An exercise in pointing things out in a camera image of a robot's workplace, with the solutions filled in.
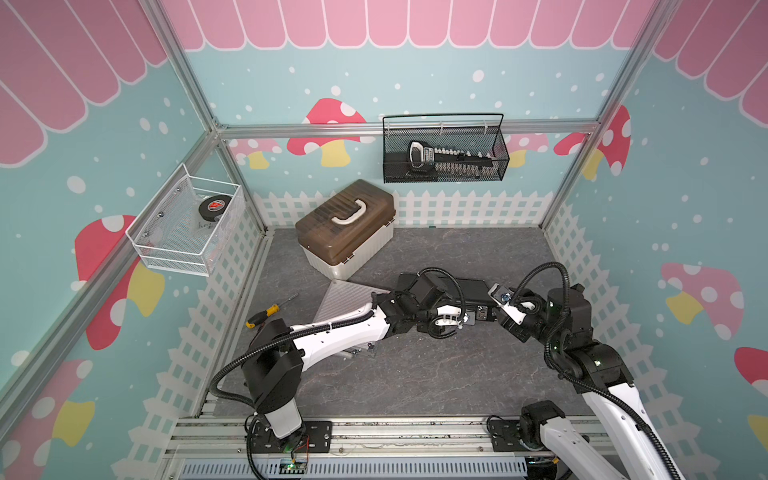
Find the black poker case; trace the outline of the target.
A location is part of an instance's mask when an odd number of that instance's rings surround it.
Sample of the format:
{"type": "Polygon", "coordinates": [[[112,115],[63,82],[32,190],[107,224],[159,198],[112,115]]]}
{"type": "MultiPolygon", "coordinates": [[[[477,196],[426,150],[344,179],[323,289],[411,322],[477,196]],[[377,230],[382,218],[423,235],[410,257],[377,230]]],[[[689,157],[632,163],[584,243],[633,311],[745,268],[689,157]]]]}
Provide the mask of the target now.
{"type": "Polygon", "coordinates": [[[435,293],[442,294],[436,301],[437,308],[450,306],[454,311],[460,309],[459,291],[462,291],[468,325],[493,322],[497,319],[498,308],[488,296],[489,286],[483,280],[457,278],[453,282],[448,275],[441,272],[427,272],[426,277],[437,288],[435,293]]]}

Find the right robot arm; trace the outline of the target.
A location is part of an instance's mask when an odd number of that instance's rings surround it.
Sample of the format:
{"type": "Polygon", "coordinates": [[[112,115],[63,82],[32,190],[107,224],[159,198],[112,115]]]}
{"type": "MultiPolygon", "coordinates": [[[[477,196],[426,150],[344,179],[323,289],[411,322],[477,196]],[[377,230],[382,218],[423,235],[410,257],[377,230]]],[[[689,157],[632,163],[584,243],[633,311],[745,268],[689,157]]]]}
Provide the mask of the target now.
{"type": "Polygon", "coordinates": [[[521,342],[538,341],[545,365],[582,396],[607,433],[623,467],[617,469],[575,430],[552,401],[521,410],[520,440],[551,451],[580,479],[681,479],[620,354],[595,339],[592,305],[566,267],[547,262],[515,288],[493,285],[489,297],[501,326],[521,342]]]}

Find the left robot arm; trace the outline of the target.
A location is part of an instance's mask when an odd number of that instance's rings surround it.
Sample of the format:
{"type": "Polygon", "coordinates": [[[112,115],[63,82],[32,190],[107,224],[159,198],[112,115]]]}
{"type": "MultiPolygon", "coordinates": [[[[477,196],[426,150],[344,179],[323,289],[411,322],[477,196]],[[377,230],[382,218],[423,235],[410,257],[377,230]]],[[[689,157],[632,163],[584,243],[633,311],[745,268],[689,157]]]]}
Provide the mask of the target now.
{"type": "Polygon", "coordinates": [[[328,320],[294,326],[265,320],[246,352],[213,375],[208,391],[250,407],[277,439],[299,439],[306,427],[295,397],[305,371],[349,348],[412,329],[447,339],[463,327],[468,310],[460,280],[427,267],[404,289],[372,292],[361,306],[328,320]]]}

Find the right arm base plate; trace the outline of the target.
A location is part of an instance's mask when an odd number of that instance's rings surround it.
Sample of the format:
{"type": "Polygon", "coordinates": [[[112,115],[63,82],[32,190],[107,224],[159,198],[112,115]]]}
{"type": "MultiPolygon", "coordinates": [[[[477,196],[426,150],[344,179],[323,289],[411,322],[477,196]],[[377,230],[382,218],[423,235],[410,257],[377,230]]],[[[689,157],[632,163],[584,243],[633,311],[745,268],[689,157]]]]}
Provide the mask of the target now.
{"type": "Polygon", "coordinates": [[[545,451],[541,428],[555,419],[566,416],[554,413],[523,413],[519,418],[503,418],[491,415],[485,419],[485,429],[495,452],[545,451]]]}

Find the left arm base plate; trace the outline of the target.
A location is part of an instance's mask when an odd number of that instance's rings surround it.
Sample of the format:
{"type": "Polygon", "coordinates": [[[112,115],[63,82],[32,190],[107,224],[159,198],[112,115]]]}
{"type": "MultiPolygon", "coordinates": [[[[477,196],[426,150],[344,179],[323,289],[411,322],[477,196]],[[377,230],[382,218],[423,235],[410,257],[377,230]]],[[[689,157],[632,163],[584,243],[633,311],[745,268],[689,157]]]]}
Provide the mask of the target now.
{"type": "Polygon", "coordinates": [[[331,421],[305,421],[303,425],[285,438],[278,438],[273,430],[259,420],[253,433],[246,434],[251,451],[256,454],[328,453],[333,432],[331,421]]]}

